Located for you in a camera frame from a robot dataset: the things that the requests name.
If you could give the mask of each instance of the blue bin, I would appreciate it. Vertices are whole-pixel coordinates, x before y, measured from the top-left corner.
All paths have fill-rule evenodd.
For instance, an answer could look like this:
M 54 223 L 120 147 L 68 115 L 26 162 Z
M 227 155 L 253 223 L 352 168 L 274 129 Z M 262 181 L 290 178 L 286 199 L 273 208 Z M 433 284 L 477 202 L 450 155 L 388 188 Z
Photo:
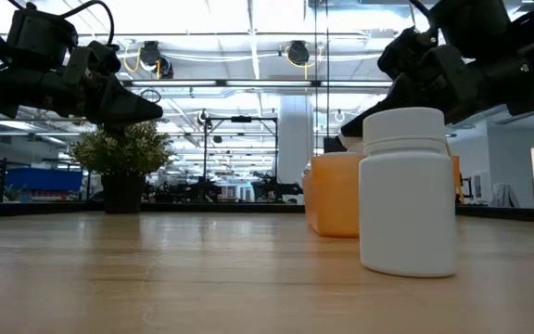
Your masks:
M 15 189 L 79 191 L 82 172 L 47 170 L 41 168 L 14 168 L 7 170 L 6 186 Z

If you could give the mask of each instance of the black equipment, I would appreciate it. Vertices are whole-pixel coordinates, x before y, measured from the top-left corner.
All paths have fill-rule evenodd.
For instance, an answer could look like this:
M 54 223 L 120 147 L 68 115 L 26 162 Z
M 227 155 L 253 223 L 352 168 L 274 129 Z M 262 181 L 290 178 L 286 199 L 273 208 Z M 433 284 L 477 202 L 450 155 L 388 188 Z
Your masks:
M 341 141 L 362 137 L 362 121 L 387 109 L 440 109 L 446 123 L 501 104 L 513 116 L 534 111 L 534 9 L 511 22 L 502 0 L 440 0 L 429 10 L 410 1 L 430 29 L 406 29 L 387 46 L 378 67 L 394 84 L 383 101 L 341 128 Z
M 153 197 L 157 203 L 217 202 L 222 188 L 214 182 L 203 181 L 202 177 L 194 184 L 169 185 L 167 182 L 153 187 L 147 186 L 146 198 Z
M 302 41 L 292 41 L 292 45 L 287 51 L 287 58 L 298 66 L 304 66 L 308 63 L 311 55 Z
M 112 45 L 114 22 L 108 7 L 90 1 L 63 15 L 28 3 L 14 13 L 7 41 L 0 37 L 0 113 L 15 118 L 18 107 L 53 110 L 62 117 L 84 116 L 107 128 L 157 119 L 162 108 L 137 96 L 115 77 L 121 68 Z M 75 27 L 65 19 L 87 7 L 103 6 L 110 18 L 108 44 L 78 46 Z M 63 66 L 67 52 L 70 58 Z
M 302 190 L 302 187 L 297 183 L 280 184 L 277 182 L 275 176 L 268 175 L 267 173 L 261 174 L 255 172 L 253 175 L 261 179 L 260 181 L 251 183 L 253 191 L 255 192 L 255 200 L 273 199 L 276 203 L 283 203 L 284 195 L 304 194 L 304 190 Z
M 144 42 L 139 59 L 152 73 L 159 74 L 159 79 L 172 79 L 174 77 L 172 63 L 159 52 L 158 41 Z

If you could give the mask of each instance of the white column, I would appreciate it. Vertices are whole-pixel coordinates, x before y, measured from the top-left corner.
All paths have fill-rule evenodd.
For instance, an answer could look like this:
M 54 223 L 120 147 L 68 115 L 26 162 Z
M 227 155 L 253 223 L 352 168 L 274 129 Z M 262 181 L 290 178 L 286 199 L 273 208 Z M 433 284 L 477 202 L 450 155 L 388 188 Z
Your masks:
M 302 185 L 302 172 L 314 152 L 309 96 L 282 96 L 279 108 L 278 182 Z M 284 196 L 304 203 L 303 196 Z

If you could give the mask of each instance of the metal frame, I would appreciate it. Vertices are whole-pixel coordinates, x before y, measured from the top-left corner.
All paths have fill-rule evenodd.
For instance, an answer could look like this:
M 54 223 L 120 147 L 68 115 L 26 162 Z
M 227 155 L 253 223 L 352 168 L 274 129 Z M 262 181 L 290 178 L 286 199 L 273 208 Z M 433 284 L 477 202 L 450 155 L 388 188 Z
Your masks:
M 8 161 L 7 158 L 0 159 L 0 203 L 2 203 L 5 199 L 6 175 L 8 165 L 30 166 L 26 163 Z
M 279 123 L 277 117 L 248 117 L 247 120 L 251 120 L 252 122 L 260 122 L 264 125 L 265 128 L 269 130 L 269 133 L 265 133 L 264 135 L 272 135 L 275 137 L 275 147 L 274 148 L 265 148 L 265 149 L 274 149 L 275 150 L 275 158 L 274 158 L 274 176 L 275 179 L 277 179 L 277 158 L 279 156 Z M 217 121 L 217 123 L 213 126 L 213 128 L 208 131 L 208 121 Z M 220 125 L 222 125 L 223 122 L 230 121 L 235 122 L 232 117 L 208 117 L 203 122 L 203 179 L 207 181 L 208 177 L 208 136 L 213 133 L 215 129 L 217 129 Z M 273 121 L 275 123 L 275 132 L 273 132 L 267 124 L 265 124 L 264 121 Z

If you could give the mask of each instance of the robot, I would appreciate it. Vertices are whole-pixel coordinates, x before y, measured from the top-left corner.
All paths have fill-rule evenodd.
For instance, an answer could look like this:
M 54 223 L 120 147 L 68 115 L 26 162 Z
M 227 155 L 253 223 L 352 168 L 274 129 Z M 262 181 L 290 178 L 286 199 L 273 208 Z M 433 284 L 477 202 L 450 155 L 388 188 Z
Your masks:
M 502 0 L 440 0 L 429 10 L 410 1 L 429 30 L 406 29 L 387 46 L 378 67 L 393 79 L 388 96 L 343 126 L 338 143 L 361 140 L 363 120 L 388 109 L 435 108 L 446 123 L 501 104 L 513 116 L 534 111 L 534 9 L 510 21 Z
M 90 1 L 62 14 L 37 10 L 28 3 L 14 13 L 7 41 L 0 37 L 0 113 L 15 118 L 18 107 L 48 109 L 62 117 L 82 116 L 120 130 L 157 119 L 162 108 L 125 88 L 115 76 L 121 69 L 112 44 L 114 20 L 102 1 Z M 110 18 L 108 43 L 78 46 L 75 27 L 65 19 L 92 5 L 101 5 Z M 67 66 L 65 56 L 70 52 Z

